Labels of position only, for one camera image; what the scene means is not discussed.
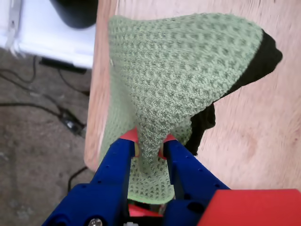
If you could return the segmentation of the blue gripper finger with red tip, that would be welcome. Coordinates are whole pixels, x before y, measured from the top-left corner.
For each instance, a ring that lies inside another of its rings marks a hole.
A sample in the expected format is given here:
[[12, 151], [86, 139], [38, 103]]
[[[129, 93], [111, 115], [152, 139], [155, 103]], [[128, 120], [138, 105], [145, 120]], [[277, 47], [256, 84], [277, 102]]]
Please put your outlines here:
[[137, 130], [132, 129], [111, 144], [93, 179], [74, 186], [43, 225], [121, 225], [128, 216], [129, 174], [137, 142]]
[[167, 135], [158, 156], [167, 160], [176, 199], [210, 200], [218, 189], [229, 189], [173, 135]]

